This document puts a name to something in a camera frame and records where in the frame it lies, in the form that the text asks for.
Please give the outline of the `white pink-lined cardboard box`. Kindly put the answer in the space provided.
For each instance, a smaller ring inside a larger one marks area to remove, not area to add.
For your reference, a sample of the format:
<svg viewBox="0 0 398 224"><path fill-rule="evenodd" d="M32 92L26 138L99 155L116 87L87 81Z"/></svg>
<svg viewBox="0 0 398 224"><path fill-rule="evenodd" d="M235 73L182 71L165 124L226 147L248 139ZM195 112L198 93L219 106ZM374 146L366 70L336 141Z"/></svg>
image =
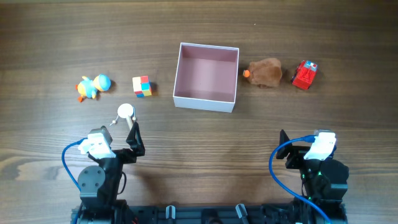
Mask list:
<svg viewBox="0 0 398 224"><path fill-rule="evenodd" d="M230 113L236 102L239 49L182 42L173 91L178 108Z"/></svg>

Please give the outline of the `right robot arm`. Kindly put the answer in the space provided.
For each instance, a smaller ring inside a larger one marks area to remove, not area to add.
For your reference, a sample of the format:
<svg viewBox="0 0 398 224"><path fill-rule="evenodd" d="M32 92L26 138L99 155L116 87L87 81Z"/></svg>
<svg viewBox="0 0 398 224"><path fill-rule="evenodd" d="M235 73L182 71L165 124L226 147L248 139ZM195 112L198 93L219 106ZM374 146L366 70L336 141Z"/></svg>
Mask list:
<svg viewBox="0 0 398 224"><path fill-rule="evenodd" d="M269 159L272 178L294 196L289 208L289 223L347 223L343 196L348 190L349 168L333 158L336 134L316 130L313 135L289 139L280 131L279 145ZM301 192L295 193L284 185L272 170L273 159L285 159L287 169L300 172Z"/></svg>

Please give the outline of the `wooden pig rattle drum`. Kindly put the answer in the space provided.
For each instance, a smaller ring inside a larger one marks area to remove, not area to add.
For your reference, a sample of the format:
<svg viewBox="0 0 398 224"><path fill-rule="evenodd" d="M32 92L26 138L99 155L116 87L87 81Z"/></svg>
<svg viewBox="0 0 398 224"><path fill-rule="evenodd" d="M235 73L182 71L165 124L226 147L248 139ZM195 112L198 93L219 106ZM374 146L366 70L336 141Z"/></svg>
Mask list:
<svg viewBox="0 0 398 224"><path fill-rule="evenodd" d="M121 118L126 120L129 130L131 130L133 124L137 120L135 107L129 103L124 103L119 106L117 113L117 117L112 120L110 126L117 124L118 120Z"/></svg>

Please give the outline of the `colourful 2x2 puzzle cube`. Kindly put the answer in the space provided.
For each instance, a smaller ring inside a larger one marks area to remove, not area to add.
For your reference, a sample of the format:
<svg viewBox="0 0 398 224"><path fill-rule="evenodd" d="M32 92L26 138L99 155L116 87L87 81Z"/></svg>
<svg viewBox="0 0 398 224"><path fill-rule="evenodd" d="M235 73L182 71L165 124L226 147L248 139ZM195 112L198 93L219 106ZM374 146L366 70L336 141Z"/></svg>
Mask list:
<svg viewBox="0 0 398 224"><path fill-rule="evenodd" d="M152 88L148 76L132 78L133 92L138 98L152 95Z"/></svg>

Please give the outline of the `blue orange duck toy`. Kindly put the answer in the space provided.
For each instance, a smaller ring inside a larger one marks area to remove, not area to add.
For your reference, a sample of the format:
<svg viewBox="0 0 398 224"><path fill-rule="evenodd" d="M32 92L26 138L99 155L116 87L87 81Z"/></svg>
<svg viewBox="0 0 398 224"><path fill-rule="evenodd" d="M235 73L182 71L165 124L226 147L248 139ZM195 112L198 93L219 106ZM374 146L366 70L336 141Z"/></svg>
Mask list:
<svg viewBox="0 0 398 224"><path fill-rule="evenodd" d="M100 74L93 80L83 76L82 81L75 85L75 89L80 94L78 101L81 103L85 98L95 99L97 92L108 91L111 87L111 80L108 76Z"/></svg>

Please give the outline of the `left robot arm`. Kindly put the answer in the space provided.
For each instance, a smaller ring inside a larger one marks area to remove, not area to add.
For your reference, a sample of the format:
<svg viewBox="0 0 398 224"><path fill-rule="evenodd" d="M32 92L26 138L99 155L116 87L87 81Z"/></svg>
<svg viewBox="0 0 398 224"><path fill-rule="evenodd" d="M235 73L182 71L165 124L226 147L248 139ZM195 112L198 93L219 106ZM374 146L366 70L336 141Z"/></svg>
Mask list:
<svg viewBox="0 0 398 224"><path fill-rule="evenodd" d="M113 139L105 126L93 129L79 143L82 154L97 165L88 166L78 176L81 204L73 223L138 223L138 216L125 200L118 200L123 165L133 164L145 155L139 124L134 122L126 138L128 148L112 150Z"/></svg>

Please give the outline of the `red toy fire truck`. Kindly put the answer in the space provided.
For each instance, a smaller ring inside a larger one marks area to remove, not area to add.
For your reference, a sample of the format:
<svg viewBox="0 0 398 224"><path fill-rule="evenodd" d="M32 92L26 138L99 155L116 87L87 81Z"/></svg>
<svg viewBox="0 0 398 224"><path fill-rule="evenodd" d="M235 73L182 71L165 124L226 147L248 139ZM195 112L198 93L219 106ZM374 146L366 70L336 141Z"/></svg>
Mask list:
<svg viewBox="0 0 398 224"><path fill-rule="evenodd" d="M291 79L294 86L307 90L312 85L312 82L318 72L318 65L309 60L303 60L296 68L295 74Z"/></svg>

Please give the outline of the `brown plush toy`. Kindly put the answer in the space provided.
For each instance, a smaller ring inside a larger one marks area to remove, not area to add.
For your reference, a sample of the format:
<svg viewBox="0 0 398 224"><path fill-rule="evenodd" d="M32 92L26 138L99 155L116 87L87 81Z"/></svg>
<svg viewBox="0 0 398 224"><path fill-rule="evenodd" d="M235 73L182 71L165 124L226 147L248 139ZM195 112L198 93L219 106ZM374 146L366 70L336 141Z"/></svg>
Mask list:
<svg viewBox="0 0 398 224"><path fill-rule="evenodd" d="M243 77L259 87L278 87L282 78L282 65L277 58L251 62L243 71Z"/></svg>

